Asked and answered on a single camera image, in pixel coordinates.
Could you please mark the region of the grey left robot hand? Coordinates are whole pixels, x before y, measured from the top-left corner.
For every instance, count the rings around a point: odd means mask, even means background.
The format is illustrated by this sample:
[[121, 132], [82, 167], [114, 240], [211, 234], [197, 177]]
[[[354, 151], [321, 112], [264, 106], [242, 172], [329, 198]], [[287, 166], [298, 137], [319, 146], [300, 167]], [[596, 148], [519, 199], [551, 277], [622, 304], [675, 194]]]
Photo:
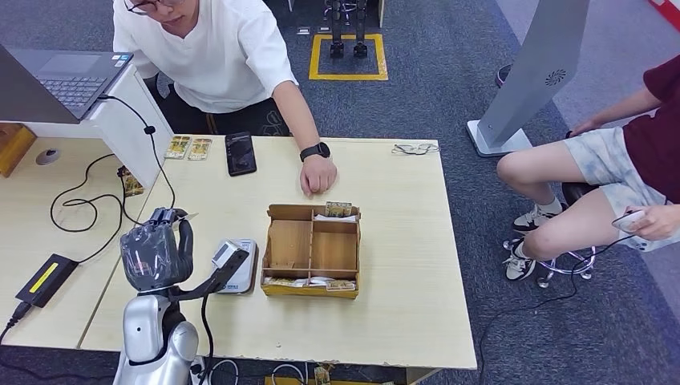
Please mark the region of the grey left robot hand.
[[154, 210], [120, 238], [126, 278], [139, 293], [188, 280], [193, 272], [193, 231], [183, 209]]

